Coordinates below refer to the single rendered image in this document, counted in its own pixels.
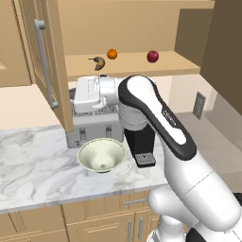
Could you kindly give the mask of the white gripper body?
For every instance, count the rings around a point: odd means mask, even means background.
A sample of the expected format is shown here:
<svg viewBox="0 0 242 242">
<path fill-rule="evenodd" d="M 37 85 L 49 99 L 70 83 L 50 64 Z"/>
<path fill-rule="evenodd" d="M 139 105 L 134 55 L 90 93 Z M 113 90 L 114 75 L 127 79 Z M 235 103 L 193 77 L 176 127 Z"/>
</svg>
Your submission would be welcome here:
<svg viewBox="0 0 242 242">
<path fill-rule="evenodd" d="M 92 112 L 105 106 L 106 98 L 100 93 L 98 76 L 79 78 L 74 99 L 75 112 Z"/>
</svg>

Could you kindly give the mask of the brown spotted banana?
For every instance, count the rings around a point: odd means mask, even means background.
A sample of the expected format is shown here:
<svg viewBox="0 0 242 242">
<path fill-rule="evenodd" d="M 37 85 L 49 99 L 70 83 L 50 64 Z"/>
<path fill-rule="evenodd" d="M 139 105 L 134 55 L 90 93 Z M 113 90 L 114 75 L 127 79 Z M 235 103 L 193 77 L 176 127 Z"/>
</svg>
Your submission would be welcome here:
<svg viewBox="0 0 242 242">
<path fill-rule="evenodd" d="M 96 66 L 95 66 L 96 71 L 101 70 L 106 64 L 105 60 L 102 57 L 94 57 L 93 61 L 96 63 Z"/>
</svg>

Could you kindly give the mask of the pale green bowl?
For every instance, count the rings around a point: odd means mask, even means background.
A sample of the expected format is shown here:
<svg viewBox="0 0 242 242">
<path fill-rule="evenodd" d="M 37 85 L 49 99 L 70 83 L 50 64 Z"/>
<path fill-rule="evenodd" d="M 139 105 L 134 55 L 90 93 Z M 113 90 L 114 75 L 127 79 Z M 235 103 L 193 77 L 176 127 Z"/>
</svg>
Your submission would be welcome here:
<svg viewBox="0 0 242 242">
<path fill-rule="evenodd" d="M 78 151 L 78 162 L 86 169 L 107 173 L 121 165 L 127 156 L 125 147 L 112 138 L 97 138 L 85 143 Z"/>
</svg>

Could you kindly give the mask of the red apple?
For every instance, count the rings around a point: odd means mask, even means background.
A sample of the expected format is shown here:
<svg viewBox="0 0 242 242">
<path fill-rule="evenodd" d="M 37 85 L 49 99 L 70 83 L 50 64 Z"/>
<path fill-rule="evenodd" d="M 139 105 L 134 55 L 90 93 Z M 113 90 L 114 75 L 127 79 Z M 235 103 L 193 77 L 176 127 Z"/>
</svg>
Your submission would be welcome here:
<svg viewBox="0 0 242 242">
<path fill-rule="evenodd" d="M 150 50 L 148 53 L 147 53 L 147 61 L 148 62 L 156 62 L 157 60 L 159 59 L 159 53 L 155 50 Z"/>
</svg>

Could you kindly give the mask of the light wood base cabinet door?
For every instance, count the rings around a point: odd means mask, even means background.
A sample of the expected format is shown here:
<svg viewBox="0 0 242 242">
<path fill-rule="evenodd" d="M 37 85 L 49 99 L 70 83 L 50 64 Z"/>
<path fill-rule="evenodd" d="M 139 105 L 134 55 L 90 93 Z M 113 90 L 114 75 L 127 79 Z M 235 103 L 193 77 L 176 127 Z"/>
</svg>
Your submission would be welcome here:
<svg viewBox="0 0 242 242">
<path fill-rule="evenodd" d="M 134 213 L 125 213 L 68 224 L 70 242 L 127 242 L 128 220 L 133 234 Z"/>
<path fill-rule="evenodd" d="M 0 242 L 68 242 L 62 208 L 0 214 Z"/>
<path fill-rule="evenodd" d="M 134 229 L 133 229 L 132 242 L 147 242 L 147 237 L 158 225 L 159 216 L 154 214 L 149 209 L 136 211 L 134 214 L 135 214 L 135 217 L 134 217 Z M 142 239 L 138 240 L 140 216 L 144 219 L 144 223 L 143 223 Z"/>
</svg>

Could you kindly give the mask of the brown cabinet door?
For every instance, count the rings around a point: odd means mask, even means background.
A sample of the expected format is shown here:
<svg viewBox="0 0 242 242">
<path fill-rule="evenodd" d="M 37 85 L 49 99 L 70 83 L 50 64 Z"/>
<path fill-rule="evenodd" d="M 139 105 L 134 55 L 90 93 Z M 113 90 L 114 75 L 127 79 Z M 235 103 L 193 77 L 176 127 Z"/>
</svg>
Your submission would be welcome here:
<svg viewBox="0 0 242 242">
<path fill-rule="evenodd" d="M 216 0 L 200 74 L 242 115 L 242 0 Z"/>
</svg>

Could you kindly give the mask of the grey toaster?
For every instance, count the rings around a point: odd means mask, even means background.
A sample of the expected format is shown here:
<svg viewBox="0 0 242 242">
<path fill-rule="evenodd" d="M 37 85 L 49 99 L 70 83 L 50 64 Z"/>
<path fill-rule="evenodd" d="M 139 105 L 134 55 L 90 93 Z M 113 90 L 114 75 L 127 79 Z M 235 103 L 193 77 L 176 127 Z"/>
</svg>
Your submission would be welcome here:
<svg viewBox="0 0 242 242">
<path fill-rule="evenodd" d="M 69 90 L 71 108 L 74 108 L 76 89 Z M 105 106 L 95 112 L 76 113 L 72 110 L 74 130 L 65 132 L 69 148 L 81 147 L 96 138 L 113 138 L 124 141 L 124 131 L 118 119 L 118 106 Z"/>
</svg>

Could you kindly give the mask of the black coffee machine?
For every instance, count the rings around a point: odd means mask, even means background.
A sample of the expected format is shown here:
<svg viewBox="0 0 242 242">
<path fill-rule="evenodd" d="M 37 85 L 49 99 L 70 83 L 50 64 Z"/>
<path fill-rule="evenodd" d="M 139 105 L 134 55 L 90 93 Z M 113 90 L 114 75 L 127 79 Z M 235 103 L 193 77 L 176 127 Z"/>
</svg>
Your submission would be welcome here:
<svg viewBox="0 0 242 242">
<path fill-rule="evenodd" d="M 124 130 L 131 155 L 139 168 L 154 166 L 153 156 L 155 132 L 146 125 L 142 130 Z"/>
</svg>

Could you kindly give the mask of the light wood drawer front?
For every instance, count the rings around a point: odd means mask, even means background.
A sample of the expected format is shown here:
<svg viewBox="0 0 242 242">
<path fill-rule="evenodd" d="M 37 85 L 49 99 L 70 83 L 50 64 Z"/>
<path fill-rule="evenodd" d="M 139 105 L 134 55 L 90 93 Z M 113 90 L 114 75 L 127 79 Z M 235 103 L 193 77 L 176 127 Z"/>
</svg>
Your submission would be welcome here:
<svg viewBox="0 0 242 242">
<path fill-rule="evenodd" d="M 120 196 L 120 210 L 122 212 L 126 212 L 126 211 L 146 208 L 147 202 L 136 203 L 136 204 L 131 204 L 131 205 L 123 205 L 123 203 L 122 203 L 123 200 L 129 201 L 129 200 L 146 199 L 146 198 L 147 198 L 147 191 L 123 194 Z"/>
</svg>

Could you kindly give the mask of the light wood neighbouring wall cabinet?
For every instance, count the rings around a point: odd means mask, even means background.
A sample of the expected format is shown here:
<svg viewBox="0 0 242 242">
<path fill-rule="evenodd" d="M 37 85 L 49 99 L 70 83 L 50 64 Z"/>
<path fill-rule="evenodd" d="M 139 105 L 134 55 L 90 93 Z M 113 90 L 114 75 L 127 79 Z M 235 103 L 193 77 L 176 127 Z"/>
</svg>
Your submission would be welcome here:
<svg viewBox="0 0 242 242">
<path fill-rule="evenodd" d="M 30 84 L 12 0 L 0 0 L 0 87 Z"/>
</svg>

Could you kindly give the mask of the grey wall outlet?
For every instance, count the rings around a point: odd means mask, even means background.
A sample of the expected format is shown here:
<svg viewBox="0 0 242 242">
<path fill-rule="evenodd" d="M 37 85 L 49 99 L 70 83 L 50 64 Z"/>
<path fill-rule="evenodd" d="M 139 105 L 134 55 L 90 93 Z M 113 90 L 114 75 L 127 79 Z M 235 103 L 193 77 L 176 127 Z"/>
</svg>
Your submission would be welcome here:
<svg viewBox="0 0 242 242">
<path fill-rule="evenodd" d="M 201 119 L 205 100 L 206 100 L 206 97 L 203 94 L 201 94 L 200 92 L 197 92 L 195 103 L 194 103 L 194 108 L 193 108 L 193 115 L 197 119 Z"/>
</svg>

